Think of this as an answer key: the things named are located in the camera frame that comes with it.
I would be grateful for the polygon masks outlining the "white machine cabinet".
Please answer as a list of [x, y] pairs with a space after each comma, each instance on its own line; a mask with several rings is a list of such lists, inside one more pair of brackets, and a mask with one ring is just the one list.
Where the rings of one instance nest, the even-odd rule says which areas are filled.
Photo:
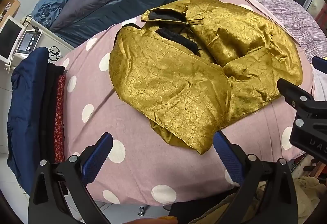
[[1, 61], [1, 66], [5, 71], [12, 71], [23, 59], [27, 58], [31, 52], [39, 47], [48, 49], [48, 61], [52, 63], [74, 50], [73, 46], [36, 22], [32, 16], [28, 15], [18, 22], [25, 26], [25, 30], [9, 64]]

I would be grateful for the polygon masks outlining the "wooden wall shelf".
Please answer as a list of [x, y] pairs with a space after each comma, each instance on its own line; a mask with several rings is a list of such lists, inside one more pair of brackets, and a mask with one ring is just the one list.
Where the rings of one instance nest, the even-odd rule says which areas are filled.
[[14, 17], [20, 8], [18, 0], [1, 0], [0, 25], [3, 26], [8, 16]]

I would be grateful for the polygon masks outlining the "navy blue folded garment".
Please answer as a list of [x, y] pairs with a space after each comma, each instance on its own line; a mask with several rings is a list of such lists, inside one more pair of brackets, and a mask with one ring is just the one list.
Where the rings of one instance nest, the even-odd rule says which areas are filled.
[[27, 194], [40, 162], [38, 127], [47, 65], [48, 49], [40, 47], [19, 63], [11, 77], [7, 164]]

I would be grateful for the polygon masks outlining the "red floral folded garment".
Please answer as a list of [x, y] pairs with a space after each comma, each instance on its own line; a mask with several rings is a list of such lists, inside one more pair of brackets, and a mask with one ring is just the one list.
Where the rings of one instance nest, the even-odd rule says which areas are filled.
[[64, 88], [65, 88], [65, 75], [60, 75], [57, 81], [57, 93], [55, 101], [55, 119], [54, 119], [54, 162], [62, 163], [65, 159], [64, 156], [64, 121], [63, 121], [63, 108], [64, 108]]

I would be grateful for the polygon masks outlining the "white framed monitor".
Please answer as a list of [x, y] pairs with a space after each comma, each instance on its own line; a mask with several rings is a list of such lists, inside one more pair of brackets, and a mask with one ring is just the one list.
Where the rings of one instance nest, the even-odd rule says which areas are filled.
[[13, 17], [8, 16], [6, 18], [0, 32], [0, 56], [2, 62], [9, 64], [24, 30], [25, 26]]

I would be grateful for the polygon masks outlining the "black folded garment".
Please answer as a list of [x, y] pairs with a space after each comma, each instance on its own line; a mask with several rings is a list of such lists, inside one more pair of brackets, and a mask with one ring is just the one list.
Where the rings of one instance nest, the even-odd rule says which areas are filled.
[[40, 105], [38, 127], [40, 159], [45, 159], [51, 163], [55, 161], [54, 127], [58, 80], [63, 73], [63, 66], [48, 63], [45, 73], [44, 91]]

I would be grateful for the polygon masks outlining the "beige cloth pile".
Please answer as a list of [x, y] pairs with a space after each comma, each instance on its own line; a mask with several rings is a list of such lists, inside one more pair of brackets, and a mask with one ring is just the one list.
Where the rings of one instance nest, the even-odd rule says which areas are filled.
[[[302, 176], [293, 180], [298, 202], [298, 222], [304, 223], [305, 220], [313, 213], [317, 207], [320, 199], [326, 193], [326, 186], [321, 184], [317, 178]], [[248, 221], [255, 216], [258, 210], [259, 202], [263, 198], [264, 188], [266, 183], [261, 181], [258, 185], [258, 189], [255, 192], [255, 196], [249, 206], [247, 213], [245, 214], [243, 221]], [[192, 223], [215, 223], [218, 218], [222, 216], [229, 204], [232, 202], [236, 195], [231, 194], [218, 205], [206, 211], [199, 218], [191, 221]]]

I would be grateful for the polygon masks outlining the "blue crumpled cloth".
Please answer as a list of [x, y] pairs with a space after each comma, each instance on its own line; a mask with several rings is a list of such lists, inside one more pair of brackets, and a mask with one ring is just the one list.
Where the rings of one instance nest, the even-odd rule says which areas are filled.
[[50, 28], [69, 0], [40, 0], [31, 12], [32, 18]]

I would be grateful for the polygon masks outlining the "gold satin jacket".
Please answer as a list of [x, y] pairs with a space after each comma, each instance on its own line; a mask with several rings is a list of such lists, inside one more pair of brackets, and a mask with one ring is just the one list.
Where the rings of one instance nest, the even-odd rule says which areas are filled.
[[170, 145], [207, 152], [216, 131], [303, 82], [297, 42], [252, 0], [179, 0], [116, 34], [109, 75], [120, 100]]

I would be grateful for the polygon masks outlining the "mauve knitted blanket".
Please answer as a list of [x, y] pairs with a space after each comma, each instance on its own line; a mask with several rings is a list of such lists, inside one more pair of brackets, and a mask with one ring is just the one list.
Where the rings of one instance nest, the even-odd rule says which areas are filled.
[[326, 58], [326, 36], [314, 18], [294, 0], [257, 1], [271, 12], [304, 49], [308, 60]]

